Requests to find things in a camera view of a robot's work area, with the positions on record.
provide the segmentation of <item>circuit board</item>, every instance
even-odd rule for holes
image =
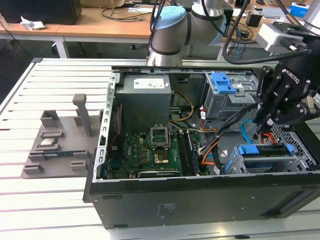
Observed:
[[[183,176],[180,152],[176,132],[169,135],[169,145],[152,146],[152,141],[162,143],[165,137],[160,132],[126,133],[123,141],[121,157],[114,157],[105,162],[103,175],[109,179],[138,178],[143,171],[177,171]],[[201,146],[197,133],[190,135],[194,151]]]

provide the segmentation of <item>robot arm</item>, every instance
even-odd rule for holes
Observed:
[[[276,1],[285,9],[280,0]],[[294,124],[319,117],[320,110],[314,105],[313,97],[320,88],[320,0],[314,0],[309,7],[304,17],[305,26],[283,22],[262,25],[256,42],[266,51],[280,55],[235,60],[228,56],[227,48],[250,1],[244,2],[223,47],[224,59],[244,65],[280,61],[275,69],[268,66],[262,69],[256,94],[260,101],[253,120],[258,132],[269,132],[273,123]],[[163,8],[165,11],[160,13],[150,39],[148,66],[180,66],[183,45],[210,45],[218,41],[222,36],[217,26],[225,25],[221,5],[222,0],[197,0],[190,14],[179,7],[167,7],[168,11]],[[286,15],[288,19],[295,19],[288,12]]]
[[[206,0],[205,6],[211,20],[224,32],[226,17],[222,1]],[[212,45],[222,38],[205,15],[201,0],[193,4],[191,12],[181,6],[164,7],[153,27],[148,66],[182,66],[183,45]]]
[[[320,116],[313,99],[320,88],[319,0],[311,4],[304,21],[307,29],[283,22],[267,23],[256,37],[265,50],[273,53],[309,50],[308,54],[281,60],[275,69],[263,67],[254,119],[259,132],[270,131],[273,123],[291,125]]]

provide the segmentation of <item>blue plastic clip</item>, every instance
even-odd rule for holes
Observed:
[[[235,94],[237,92],[224,72],[211,73],[211,81],[216,86],[218,94]]]
[[[259,150],[255,144],[238,146],[238,151],[243,154],[259,154]]]
[[[287,144],[286,148],[289,150],[291,155],[295,154],[295,148],[291,144]]]

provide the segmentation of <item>desk leg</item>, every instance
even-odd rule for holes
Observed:
[[[191,57],[192,56],[192,51],[194,50],[194,46],[193,45],[189,45],[188,46],[188,53],[187,53],[187,55],[189,56],[189,57]]]
[[[64,39],[62,37],[56,38],[55,40],[56,48],[58,49],[58,53],[61,59],[68,59],[69,58],[69,52],[66,46],[66,43],[64,42]]]
[[[0,39],[0,45],[3,46],[6,50],[11,51],[12,46],[9,39]]]
[[[96,43],[96,51],[98,54],[102,54],[102,43],[101,42]]]

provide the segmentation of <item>computer case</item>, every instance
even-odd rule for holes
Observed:
[[[81,12],[80,0],[0,1],[0,13],[7,23],[20,23],[22,16],[44,24],[74,25]]]

